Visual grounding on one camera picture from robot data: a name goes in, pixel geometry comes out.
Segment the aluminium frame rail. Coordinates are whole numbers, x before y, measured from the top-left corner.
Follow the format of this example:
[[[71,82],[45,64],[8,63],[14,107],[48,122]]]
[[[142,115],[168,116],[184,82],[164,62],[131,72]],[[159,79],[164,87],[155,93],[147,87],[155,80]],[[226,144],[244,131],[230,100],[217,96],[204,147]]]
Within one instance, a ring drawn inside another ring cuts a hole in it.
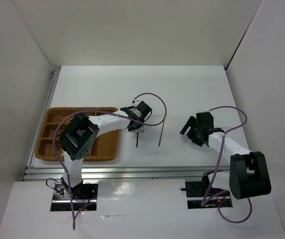
[[[136,96],[153,110],[138,148],[137,134],[122,130],[116,158],[85,163],[85,178],[176,177],[211,170],[217,151],[191,143],[181,129],[191,115],[209,109],[217,127],[239,122],[223,66],[62,66],[49,106],[120,108]]]

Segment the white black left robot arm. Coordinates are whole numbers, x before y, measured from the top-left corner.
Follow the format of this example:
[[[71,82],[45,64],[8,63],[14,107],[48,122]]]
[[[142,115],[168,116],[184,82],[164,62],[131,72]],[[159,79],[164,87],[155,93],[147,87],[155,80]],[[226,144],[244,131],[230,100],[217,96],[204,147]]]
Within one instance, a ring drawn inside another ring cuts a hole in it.
[[[120,129],[129,132],[143,132],[143,122],[151,115],[152,109],[144,101],[123,107],[114,113],[98,113],[87,116],[83,112],[76,114],[59,136],[64,153],[64,170],[61,182],[64,193],[71,199],[82,193],[82,165],[90,154],[96,138]]]

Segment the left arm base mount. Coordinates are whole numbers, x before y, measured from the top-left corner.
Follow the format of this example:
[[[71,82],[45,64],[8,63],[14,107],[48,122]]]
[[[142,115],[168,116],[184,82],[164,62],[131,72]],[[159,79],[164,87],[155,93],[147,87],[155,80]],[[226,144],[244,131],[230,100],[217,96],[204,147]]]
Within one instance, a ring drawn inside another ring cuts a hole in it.
[[[52,212],[71,211],[70,197],[68,191],[56,179],[48,178],[45,185],[53,190],[51,208]],[[97,210],[97,183],[85,183],[80,190],[73,194],[73,208],[75,211]]]

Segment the brown wicker divided tray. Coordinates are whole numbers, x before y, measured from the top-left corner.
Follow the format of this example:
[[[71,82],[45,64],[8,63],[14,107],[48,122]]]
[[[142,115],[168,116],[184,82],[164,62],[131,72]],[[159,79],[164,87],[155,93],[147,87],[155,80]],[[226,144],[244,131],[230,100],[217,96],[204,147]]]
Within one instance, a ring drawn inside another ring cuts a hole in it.
[[[38,137],[35,157],[47,162],[57,162],[53,148],[53,136],[58,125],[69,115],[77,111],[98,110],[116,112],[115,107],[57,107],[47,110],[40,135]],[[84,158],[85,162],[107,162],[116,158],[120,132],[118,130],[99,136],[89,154]]]

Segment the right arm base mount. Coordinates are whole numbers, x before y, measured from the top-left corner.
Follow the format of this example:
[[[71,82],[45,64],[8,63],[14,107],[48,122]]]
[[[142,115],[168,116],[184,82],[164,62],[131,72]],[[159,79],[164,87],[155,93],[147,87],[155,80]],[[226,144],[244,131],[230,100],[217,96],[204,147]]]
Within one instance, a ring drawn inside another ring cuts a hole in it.
[[[200,181],[185,181],[185,186],[180,190],[186,194],[188,209],[213,209],[218,208],[220,203],[222,208],[233,207],[230,193],[223,193],[214,197],[204,206],[201,206],[208,186],[209,179],[207,173],[204,173]]]

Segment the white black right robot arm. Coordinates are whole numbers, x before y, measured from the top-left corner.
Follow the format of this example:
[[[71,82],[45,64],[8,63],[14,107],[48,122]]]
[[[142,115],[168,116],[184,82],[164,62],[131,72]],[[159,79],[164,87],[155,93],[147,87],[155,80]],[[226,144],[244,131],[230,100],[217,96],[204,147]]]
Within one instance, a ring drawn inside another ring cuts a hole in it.
[[[187,135],[198,146],[206,145],[216,150],[219,153],[217,162],[225,159],[229,164],[228,172],[204,173],[200,189],[205,199],[217,189],[229,191],[238,200],[271,193],[264,154],[250,151],[229,138],[223,129],[214,126],[210,112],[190,116],[180,134]]]

